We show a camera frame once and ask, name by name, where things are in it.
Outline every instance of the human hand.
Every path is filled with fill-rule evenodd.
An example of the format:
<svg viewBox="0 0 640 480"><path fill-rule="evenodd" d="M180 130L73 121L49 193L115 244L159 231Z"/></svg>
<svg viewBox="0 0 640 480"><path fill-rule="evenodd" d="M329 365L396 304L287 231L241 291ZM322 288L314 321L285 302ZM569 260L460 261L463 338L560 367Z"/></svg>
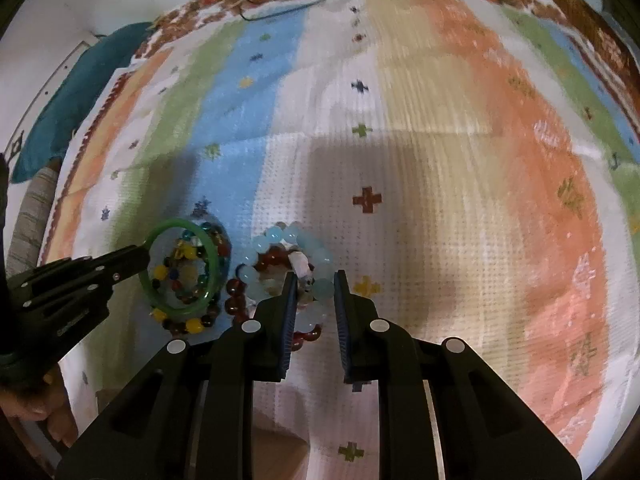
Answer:
<svg viewBox="0 0 640 480"><path fill-rule="evenodd" d="M49 434L56 442L62 441L65 446L71 446L78 439L78 426L71 413L69 398L65 383L56 366L43 378L46 386L37 394L21 395L10 390L0 389L0 409L11 420L47 421ZM33 456L33 443L24 441Z"/></svg>

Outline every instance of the teal cushion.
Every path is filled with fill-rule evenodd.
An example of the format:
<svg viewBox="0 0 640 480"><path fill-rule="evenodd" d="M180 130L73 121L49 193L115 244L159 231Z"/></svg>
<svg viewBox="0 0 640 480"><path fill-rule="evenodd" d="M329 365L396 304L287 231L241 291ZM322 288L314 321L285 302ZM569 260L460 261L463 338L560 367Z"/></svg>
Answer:
<svg viewBox="0 0 640 480"><path fill-rule="evenodd" d="M14 184L33 178L53 157L65 156L72 132L94 107L114 70L129 65L149 37L150 26L133 23L122 27L80 56L33 125L14 168Z"/></svg>

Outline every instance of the beige stripe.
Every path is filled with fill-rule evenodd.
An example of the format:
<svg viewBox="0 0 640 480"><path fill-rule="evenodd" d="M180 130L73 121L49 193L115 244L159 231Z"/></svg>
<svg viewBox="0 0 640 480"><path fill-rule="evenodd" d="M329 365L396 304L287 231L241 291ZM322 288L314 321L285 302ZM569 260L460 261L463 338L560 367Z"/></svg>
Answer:
<svg viewBox="0 0 640 480"><path fill-rule="evenodd" d="M390 277L398 319L419 338L464 338L516 388L527 360L522 236L470 68L414 1L367 0L406 219L397 229L407 257Z"/></svg>

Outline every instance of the blue stripe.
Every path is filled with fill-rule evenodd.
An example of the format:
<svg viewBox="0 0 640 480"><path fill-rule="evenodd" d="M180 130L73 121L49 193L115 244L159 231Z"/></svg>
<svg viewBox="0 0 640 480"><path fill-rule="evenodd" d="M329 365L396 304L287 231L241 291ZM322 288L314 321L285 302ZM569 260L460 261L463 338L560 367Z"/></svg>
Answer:
<svg viewBox="0 0 640 480"><path fill-rule="evenodd" d="M550 22L549 20L542 21L546 30L549 31L551 37L556 44L565 51L572 65L574 65L580 74L585 78L589 87L597 95L602 105L609 111L616 129L631 152L634 160L640 163L640 142L633 130L631 124L626 118L625 113L622 111L618 103L613 97L602 87L602 84L598 77L593 73L593 70L583 61L580 53L573 46L569 37L558 27L557 24Z"/></svg>
<svg viewBox="0 0 640 480"><path fill-rule="evenodd" d="M165 215L190 218L197 201L209 200L209 212L231 240L232 270L239 264L241 249L250 243L254 200L276 97L281 79L296 59L305 17L306 10L299 10L247 23L203 98L190 141L176 158L175 182L168 193ZM257 54L262 57L250 60ZM240 86L244 78L253 81L248 88ZM220 145L215 160L205 154L206 146L212 143ZM205 331L202 337L219 336L228 327L228 319L221 317L215 329Z"/></svg>

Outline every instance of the orange stripe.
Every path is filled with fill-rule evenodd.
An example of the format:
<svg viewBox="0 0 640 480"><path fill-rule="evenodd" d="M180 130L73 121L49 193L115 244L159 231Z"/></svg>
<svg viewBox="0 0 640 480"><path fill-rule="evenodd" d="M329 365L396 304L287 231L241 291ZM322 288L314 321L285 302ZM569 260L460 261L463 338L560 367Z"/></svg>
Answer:
<svg viewBox="0 0 640 480"><path fill-rule="evenodd" d="M513 186L529 264L522 279L530 360L519 394L556 434L573 426L564 443L576 455L600 404L608 347L602 232L589 181L560 117L498 35L459 0L421 6L446 51L474 72ZM569 178L573 189L561 192Z"/></svg>
<svg viewBox="0 0 640 480"><path fill-rule="evenodd" d="M140 67L127 81L126 86L88 141L76 172L68 183L67 194L61 197L58 203L59 221L50 238L46 261L52 262L66 258L73 253L86 194L100 179L111 145L129 120L143 88L151 81L170 53L171 49L162 50Z"/></svg>

